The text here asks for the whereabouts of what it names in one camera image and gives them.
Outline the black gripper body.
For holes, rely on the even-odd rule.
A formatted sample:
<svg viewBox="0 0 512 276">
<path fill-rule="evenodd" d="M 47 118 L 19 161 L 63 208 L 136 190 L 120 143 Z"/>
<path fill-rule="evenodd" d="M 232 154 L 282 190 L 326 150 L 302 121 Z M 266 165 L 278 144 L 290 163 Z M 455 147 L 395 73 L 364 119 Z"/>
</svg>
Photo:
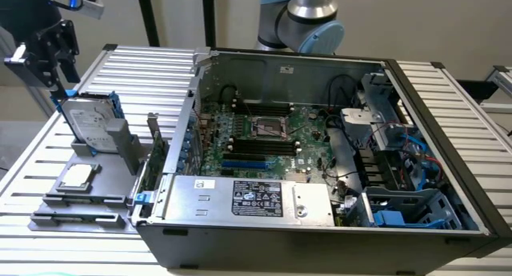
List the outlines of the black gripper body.
<svg viewBox="0 0 512 276">
<path fill-rule="evenodd" d="M 60 20 L 59 8 L 51 0 L 2 0 L 2 27 L 15 42 L 24 42 Z"/>
</svg>

